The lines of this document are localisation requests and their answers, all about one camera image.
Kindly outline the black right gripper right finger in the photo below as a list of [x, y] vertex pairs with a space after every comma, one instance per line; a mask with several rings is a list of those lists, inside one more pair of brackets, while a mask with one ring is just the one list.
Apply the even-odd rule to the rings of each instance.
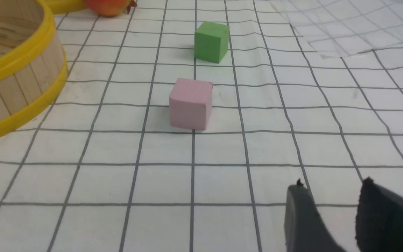
[[362, 252], [403, 252], [403, 197], [370, 177], [363, 180], [355, 233]]

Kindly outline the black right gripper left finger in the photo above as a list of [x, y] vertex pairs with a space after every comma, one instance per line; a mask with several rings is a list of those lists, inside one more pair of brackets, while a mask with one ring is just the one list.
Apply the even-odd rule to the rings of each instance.
[[284, 233], [288, 252], [345, 251], [329, 233], [300, 179], [287, 188]]

